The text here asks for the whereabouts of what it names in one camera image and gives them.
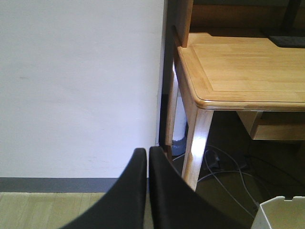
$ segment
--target wooden floor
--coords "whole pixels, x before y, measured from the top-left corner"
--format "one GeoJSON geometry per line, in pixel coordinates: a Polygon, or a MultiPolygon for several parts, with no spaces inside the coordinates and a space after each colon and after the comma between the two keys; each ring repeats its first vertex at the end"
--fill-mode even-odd
{"type": "Polygon", "coordinates": [[[92,206],[104,193],[0,193],[1,229],[56,229],[92,206]]]}

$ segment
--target cable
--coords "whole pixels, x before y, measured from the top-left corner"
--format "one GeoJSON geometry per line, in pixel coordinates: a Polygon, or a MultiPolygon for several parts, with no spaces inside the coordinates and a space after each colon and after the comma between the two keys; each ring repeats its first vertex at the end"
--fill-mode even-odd
{"type": "Polygon", "coordinates": [[[211,170],[211,168],[209,167],[207,161],[206,161],[206,153],[209,152],[209,150],[207,150],[205,152],[205,154],[203,155],[203,159],[205,161],[205,164],[207,166],[207,168],[209,169],[210,173],[213,175],[213,177],[218,181],[218,183],[224,188],[224,190],[229,194],[229,196],[243,209],[245,210],[245,212],[247,212],[253,219],[254,219],[254,215],[251,214],[250,211],[248,211],[240,202],[238,202],[238,200],[229,192],[229,190],[223,185],[223,183],[218,179],[218,177],[214,174],[214,172],[211,170]]]}
{"type": "MultiPolygon", "coordinates": [[[[239,171],[236,171],[236,170],[228,170],[228,171],[217,171],[217,172],[214,172],[215,175],[216,175],[216,174],[221,174],[221,173],[238,173],[238,174],[239,174],[239,171]]],[[[266,192],[267,192],[268,195],[269,195],[269,198],[272,198],[272,195],[271,195],[269,189],[268,189],[268,188],[266,187],[266,185],[263,183],[262,179],[260,179],[260,178],[258,178],[258,177],[256,177],[256,176],[254,176],[254,175],[252,175],[252,174],[250,174],[250,173],[242,172],[242,174],[244,174],[244,175],[246,175],[246,176],[249,176],[249,177],[252,177],[252,178],[256,179],[256,180],[261,184],[261,186],[264,187],[264,189],[266,190],[266,192]]],[[[210,177],[210,176],[212,176],[211,173],[208,174],[208,175],[206,175],[206,176],[204,176],[204,177],[202,177],[202,178],[200,178],[200,179],[198,180],[197,183],[199,183],[200,181],[202,181],[202,180],[204,180],[204,179],[206,179],[206,178],[208,178],[208,177],[210,177]]]]}
{"type": "Polygon", "coordinates": [[[245,181],[244,181],[244,176],[243,176],[243,174],[242,174],[242,171],[241,171],[241,169],[240,169],[240,167],[239,167],[237,161],[235,161],[235,159],[234,159],[233,157],[231,157],[231,155],[229,155],[227,152],[221,150],[221,149],[218,148],[218,147],[215,147],[215,146],[212,146],[212,145],[206,145],[206,146],[212,147],[212,148],[214,148],[214,149],[217,149],[218,151],[222,152],[222,153],[225,154],[227,157],[229,157],[229,158],[236,164],[237,169],[238,169],[238,171],[239,171],[239,173],[240,173],[240,177],[241,177],[241,179],[242,179],[242,184],[243,184],[243,186],[244,186],[244,189],[245,189],[246,192],[248,193],[249,197],[251,198],[251,200],[253,201],[253,203],[255,204],[255,206],[256,206],[257,208],[259,208],[259,202],[256,201],[256,200],[254,199],[254,197],[251,195],[251,193],[249,192],[249,190],[248,190],[248,188],[247,188],[247,185],[246,185],[246,183],[245,183],[245,181]]]}
{"type": "Polygon", "coordinates": [[[174,158],[174,159],[173,159],[173,161],[175,161],[175,160],[177,160],[177,159],[181,158],[181,157],[182,157],[182,156],[184,156],[184,155],[185,155],[185,153],[184,153],[184,154],[179,155],[178,157],[174,158]]]}
{"type": "MultiPolygon", "coordinates": [[[[264,163],[270,165],[271,167],[273,167],[273,168],[275,168],[275,169],[281,171],[282,173],[286,174],[286,175],[289,176],[292,180],[294,180],[295,182],[297,182],[300,186],[302,186],[302,187],[305,188],[305,185],[304,185],[301,181],[299,181],[298,179],[296,179],[294,176],[290,175],[290,174],[287,173],[286,171],[282,170],[281,168],[279,168],[279,167],[277,167],[277,166],[271,164],[270,162],[267,162],[267,161],[265,161],[265,160],[263,160],[263,159],[261,159],[261,158],[259,158],[259,157],[257,157],[257,156],[253,156],[253,155],[246,155],[246,156],[247,156],[247,157],[250,157],[250,160],[251,160],[251,157],[252,157],[252,158],[255,158],[255,159],[257,159],[257,160],[260,160],[260,161],[262,161],[262,162],[264,162],[264,163]]],[[[265,180],[265,181],[268,182],[268,183],[270,183],[271,185],[274,185],[274,186],[296,186],[296,185],[293,185],[293,184],[287,184],[287,185],[273,184],[273,183],[270,182],[270,181],[267,181],[267,180],[265,180]]]]}

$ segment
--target wooden table leg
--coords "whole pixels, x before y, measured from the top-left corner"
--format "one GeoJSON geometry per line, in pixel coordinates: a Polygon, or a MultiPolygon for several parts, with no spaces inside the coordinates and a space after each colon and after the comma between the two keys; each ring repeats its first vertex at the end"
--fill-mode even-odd
{"type": "MultiPolygon", "coordinates": [[[[168,105],[167,105],[167,120],[166,120],[166,131],[165,131],[165,145],[168,146],[167,148],[172,147],[173,141],[173,127],[175,123],[175,115],[176,115],[176,107],[177,107],[177,96],[178,96],[178,81],[176,76],[176,71],[174,69],[171,74],[171,81],[170,81],[170,92],[168,98],[168,105]]],[[[172,152],[167,152],[167,158],[171,158],[172,152]]]]}
{"type": "Polygon", "coordinates": [[[189,120],[182,177],[193,190],[196,190],[212,117],[213,111],[196,107],[189,120]]]}

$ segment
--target gray baseboard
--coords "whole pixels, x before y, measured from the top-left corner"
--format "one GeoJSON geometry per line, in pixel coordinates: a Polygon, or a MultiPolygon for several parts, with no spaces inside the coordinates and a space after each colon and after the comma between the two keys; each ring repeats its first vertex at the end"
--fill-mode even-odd
{"type": "Polygon", "coordinates": [[[0,192],[107,192],[117,179],[0,177],[0,192]]]}

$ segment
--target wooden desk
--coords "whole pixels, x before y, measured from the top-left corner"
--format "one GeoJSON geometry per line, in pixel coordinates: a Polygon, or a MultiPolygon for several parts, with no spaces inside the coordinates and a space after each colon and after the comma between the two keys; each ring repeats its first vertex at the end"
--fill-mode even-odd
{"type": "MultiPolygon", "coordinates": [[[[258,30],[205,31],[177,47],[169,102],[171,121],[179,86],[189,125],[182,176],[193,189],[214,110],[305,112],[305,49],[279,48],[258,30]]],[[[172,131],[168,123],[166,144],[172,131]]]]}

